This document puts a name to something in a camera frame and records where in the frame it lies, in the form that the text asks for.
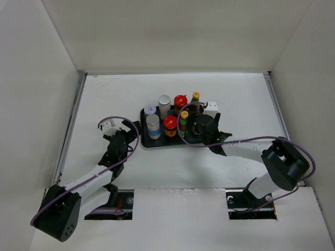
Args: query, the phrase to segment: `white lid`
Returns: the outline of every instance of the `white lid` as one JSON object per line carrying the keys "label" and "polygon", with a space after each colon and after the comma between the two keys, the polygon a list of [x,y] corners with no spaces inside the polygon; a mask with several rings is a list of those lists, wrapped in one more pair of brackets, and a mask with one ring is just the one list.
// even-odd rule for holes
{"label": "white lid", "polygon": [[149,115],[149,114],[155,114],[156,113],[156,106],[154,106],[154,105],[147,105],[147,106],[145,106],[145,108],[144,108],[144,113],[146,114],[146,115]]}
{"label": "white lid", "polygon": [[162,95],[158,98],[158,103],[161,105],[168,105],[171,102],[171,98],[168,95]]}
{"label": "white lid", "polygon": [[147,124],[150,126],[154,126],[155,124],[159,123],[159,117],[156,114],[150,114],[147,116]]}

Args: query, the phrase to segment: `black tray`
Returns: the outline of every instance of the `black tray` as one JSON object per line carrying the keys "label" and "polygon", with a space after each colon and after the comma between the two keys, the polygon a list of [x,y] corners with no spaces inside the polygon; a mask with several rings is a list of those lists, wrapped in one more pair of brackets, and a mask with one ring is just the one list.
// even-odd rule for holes
{"label": "black tray", "polygon": [[[156,106],[156,108],[157,108],[156,114],[159,116],[160,111],[159,111],[158,106]],[[171,110],[169,111],[168,115],[173,115],[173,114],[174,114],[174,106],[171,106]],[[173,138],[169,138],[165,135],[163,120],[161,119],[160,119],[161,136],[158,139],[153,140],[152,138],[149,137],[146,118],[144,116],[144,109],[141,110],[140,118],[141,118],[140,122],[141,122],[141,130],[142,130],[141,143],[144,147],[151,148],[151,147],[162,147],[162,146],[184,145],[185,144],[181,140],[181,138],[178,136],[178,133]],[[188,134],[184,139],[190,144],[202,143],[201,137],[198,135],[195,135],[192,132],[191,125],[192,125],[193,120],[194,120],[194,116],[190,116],[188,119]]]}

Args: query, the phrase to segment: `yellow cap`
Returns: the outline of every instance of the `yellow cap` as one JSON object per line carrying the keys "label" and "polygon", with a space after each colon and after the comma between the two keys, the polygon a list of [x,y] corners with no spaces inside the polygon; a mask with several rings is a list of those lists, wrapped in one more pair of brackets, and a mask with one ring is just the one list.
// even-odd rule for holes
{"label": "yellow cap", "polygon": [[199,92],[193,92],[193,97],[194,98],[199,98],[200,97],[200,93]]}
{"label": "yellow cap", "polygon": [[188,112],[187,111],[182,111],[182,113],[180,114],[180,117],[182,117],[182,119],[187,119],[188,118]]}

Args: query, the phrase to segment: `screw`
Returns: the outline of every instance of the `screw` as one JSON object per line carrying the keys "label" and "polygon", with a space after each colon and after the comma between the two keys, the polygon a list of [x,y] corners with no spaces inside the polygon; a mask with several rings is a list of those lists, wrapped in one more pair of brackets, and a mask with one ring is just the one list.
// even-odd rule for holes
{"label": "screw", "polygon": [[265,200],[266,200],[266,201],[271,201],[271,200],[272,200],[272,196],[271,196],[271,195],[267,195],[267,196],[265,196]]}
{"label": "screw", "polygon": [[229,204],[232,204],[232,203],[234,203],[233,199],[234,199],[234,197],[233,197],[233,196],[231,196],[231,195],[230,195],[230,196],[228,196],[228,197],[227,197],[227,201],[228,201],[228,203],[229,203]]}
{"label": "screw", "polygon": [[128,197],[127,198],[127,203],[128,204],[133,204],[134,203],[134,198],[133,197]]}

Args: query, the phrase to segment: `white panel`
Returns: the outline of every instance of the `white panel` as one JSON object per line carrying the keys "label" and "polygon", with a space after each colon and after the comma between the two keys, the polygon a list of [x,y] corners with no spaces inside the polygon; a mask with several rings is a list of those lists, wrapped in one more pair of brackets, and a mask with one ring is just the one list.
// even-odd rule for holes
{"label": "white panel", "polygon": [[0,243],[27,250],[78,75],[40,0],[0,0]]}
{"label": "white panel", "polygon": [[311,0],[43,0],[77,69],[265,71]]}
{"label": "white panel", "polygon": [[335,1],[314,0],[273,69],[290,136],[314,156],[315,187],[335,238]]}
{"label": "white panel", "polygon": [[[218,102],[221,131],[236,138],[283,135],[263,74],[197,73],[110,75],[87,77],[61,184],[94,168],[107,150],[97,123],[108,116],[138,120],[146,104],[194,91],[200,100]],[[117,127],[120,120],[114,120]],[[175,146],[138,147],[113,183],[119,189],[243,187],[266,172],[263,164],[239,157],[223,157],[209,149]]]}
{"label": "white panel", "polygon": [[140,189],[132,221],[80,222],[64,243],[36,231],[30,251],[334,250],[311,188],[275,206],[278,220],[229,220],[223,189]]}

